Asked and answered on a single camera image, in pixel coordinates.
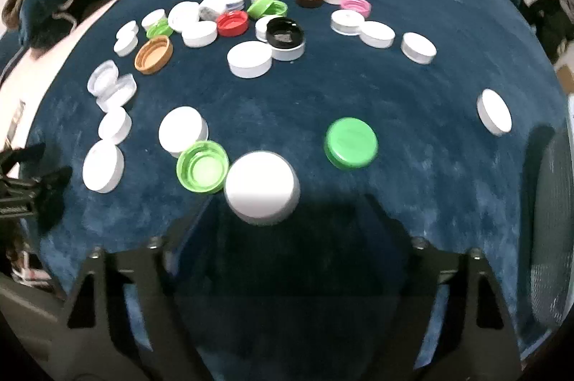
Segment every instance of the screw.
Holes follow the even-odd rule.
[[[424,237],[413,237],[411,243],[417,250],[424,250],[429,246],[429,241]]]
[[[101,256],[101,254],[102,254],[101,246],[96,246],[96,248],[94,248],[92,250],[92,252],[90,253],[90,258],[94,258],[94,259],[99,258]]]
[[[471,258],[475,260],[479,260],[484,257],[482,250],[480,248],[471,248],[469,250],[469,255],[471,256]]]
[[[152,237],[149,243],[147,244],[147,247],[150,250],[154,250],[156,248],[159,248],[160,245],[161,245],[161,237]]]

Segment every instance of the green bottle cap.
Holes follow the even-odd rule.
[[[171,36],[171,33],[173,33],[173,29],[168,25],[168,19],[162,18],[156,24],[149,27],[146,36],[148,39],[151,39],[160,35]]]
[[[227,153],[214,141],[198,141],[177,159],[177,178],[185,188],[195,193],[221,190],[228,170]]]
[[[271,5],[265,10],[263,16],[266,15],[279,15],[284,17],[287,15],[287,4],[281,2],[280,0],[274,0]]]
[[[326,133],[325,154],[339,169],[357,169],[370,164],[377,149],[375,132],[358,118],[340,118]]]
[[[274,0],[256,0],[248,8],[248,15],[254,20],[260,19],[273,2]]]

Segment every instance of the blue blanket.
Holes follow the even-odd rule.
[[[171,109],[191,105],[232,161],[252,150],[274,151],[289,160],[301,183],[299,207],[273,228],[242,223],[219,194],[210,252],[181,261],[193,263],[182,264],[176,277],[183,323],[219,379],[354,379],[363,370],[391,315],[381,311],[385,282],[366,258],[357,226],[355,205],[365,194],[411,235],[438,248],[484,249],[521,348],[540,337],[543,330],[532,323],[519,283],[527,272],[519,254],[536,186],[532,147],[539,133],[561,126],[565,98],[509,0],[369,0],[371,18],[397,33],[387,50],[333,32],[334,6],[302,9],[284,0],[288,15],[306,32],[306,52],[293,63],[274,62],[253,80],[233,76],[226,61],[233,45],[254,39],[253,24],[245,35],[201,49],[186,48],[174,34],[173,56],[153,76],[134,70],[134,53],[114,55],[121,25],[179,1],[120,0],[79,41],[39,107],[29,143],[45,141],[47,154],[27,173],[70,164],[74,176],[63,219],[51,228],[28,222],[28,228],[66,290],[91,248],[138,246],[164,233],[196,201],[178,183],[175,160],[157,137]],[[436,45],[430,65],[415,64],[401,52],[408,31]],[[139,38],[141,45],[143,30]],[[106,59],[114,59],[121,74],[134,74],[138,92],[128,107],[133,128],[119,146],[126,160],[123,178],[101,195],[84,187],[81,169],[103,115],[85,85]],[[485,88],[497,91],[512,113],[508,135],[494,137],[477,116],[476,99]],[[365,169],[337,170],[323,153],[326,129],[345,116],[366,121],[378,136],[379,154]],[[246,303],[226,304],[226,297],[237,295]],[[313,303],[277,303],[271,297],[278,295]],[[317,295],[339,298],[313,300]],[[436,344],[440,302],[444,298],[420,363]],[[145,342],[133,293],[130,308],[134,333]]]

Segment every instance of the red bottle cap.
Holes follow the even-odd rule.
[[[248,14],[243,10],[223,13],[217,18],[216,23],[217,32],[226,38],[242,35],[249,27]]]

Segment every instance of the pink bottle cap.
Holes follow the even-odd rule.
[[[354,10],[367,18],[371,13],[371,4],[366,0],[342,0],[341,9]]]

